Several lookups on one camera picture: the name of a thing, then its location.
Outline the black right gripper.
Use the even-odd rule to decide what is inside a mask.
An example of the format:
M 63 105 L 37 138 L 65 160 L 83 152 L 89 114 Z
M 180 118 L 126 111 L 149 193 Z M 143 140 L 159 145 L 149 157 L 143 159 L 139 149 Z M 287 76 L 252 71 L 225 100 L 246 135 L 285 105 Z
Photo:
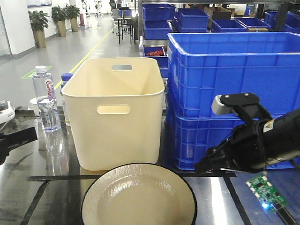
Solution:
M 257 173 L 266 167 L 266 150 L 263 144 L 262 125 L 272 119 L 270 113 L 259 103 L 239 104 L 233 111 L 245 123 L 234 130 L 229 139 L 207 149 L 206 156 L 194 164 L 197 174 L 216 170 Z

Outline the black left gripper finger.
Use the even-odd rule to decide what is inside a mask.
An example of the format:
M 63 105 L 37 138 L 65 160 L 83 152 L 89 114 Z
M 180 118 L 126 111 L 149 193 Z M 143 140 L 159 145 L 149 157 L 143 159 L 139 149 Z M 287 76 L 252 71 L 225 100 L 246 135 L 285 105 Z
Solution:
M 20 130 L 10 134 L 0 134 L 0 163 L 3 164 L 10 151 L 22 145 L 37 140 L 37 133 L 34 127 Z

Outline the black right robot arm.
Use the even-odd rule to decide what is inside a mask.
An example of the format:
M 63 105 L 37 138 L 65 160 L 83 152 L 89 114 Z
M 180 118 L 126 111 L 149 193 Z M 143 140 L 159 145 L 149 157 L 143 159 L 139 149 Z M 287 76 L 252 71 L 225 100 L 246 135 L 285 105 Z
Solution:
M 274 120 L 254 120 L 236 130 L 230 154 L 238 171 L 256 173 L 300 156 L 300 109 Z

